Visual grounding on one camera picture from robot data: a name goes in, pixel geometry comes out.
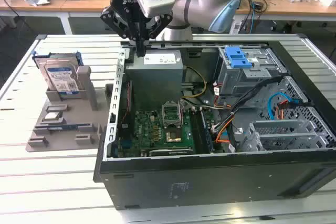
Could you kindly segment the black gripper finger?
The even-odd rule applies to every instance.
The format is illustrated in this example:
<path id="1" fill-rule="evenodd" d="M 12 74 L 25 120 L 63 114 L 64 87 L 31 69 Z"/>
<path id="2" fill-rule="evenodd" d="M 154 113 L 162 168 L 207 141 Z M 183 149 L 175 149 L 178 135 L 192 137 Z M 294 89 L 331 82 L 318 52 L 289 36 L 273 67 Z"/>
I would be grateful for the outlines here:
<path id="1" fill-rule="evenodd" d="M 140 31 L 133 20 L 132 12 L 129 7 L 121 8 L 120 12 L 121 14 L 119 14 L 113 7 L 107 7 L 103 10 L 100 18 L 121 38 L 128 38 L 135 46 L 136 55 L 140 57 Z"/>
<path id="2" fill-rule="evenodd" d="M 145 56 L 148 41 L 155 39 L 171 21 L 172 14 L 163 14 L 154 18 L 141 17 L 141 57 Z"/>

